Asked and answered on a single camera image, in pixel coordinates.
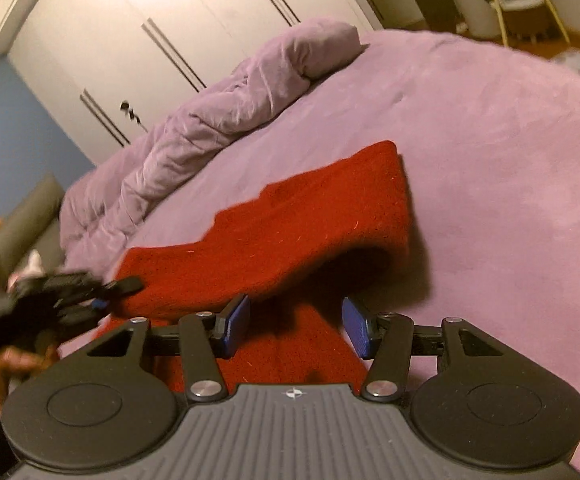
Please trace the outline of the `person left hand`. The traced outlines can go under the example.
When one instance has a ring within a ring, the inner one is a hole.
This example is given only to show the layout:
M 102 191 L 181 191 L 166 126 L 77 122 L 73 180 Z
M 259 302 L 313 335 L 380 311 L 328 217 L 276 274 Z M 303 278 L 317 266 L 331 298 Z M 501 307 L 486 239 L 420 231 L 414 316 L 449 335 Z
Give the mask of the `person left hand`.
M 0 350 L 0 416 L 13 379 L 38 375 L 59 360 L 58 347 L 55 344 L 47 347 L 43 354 L 26 352 L 17 347 Z

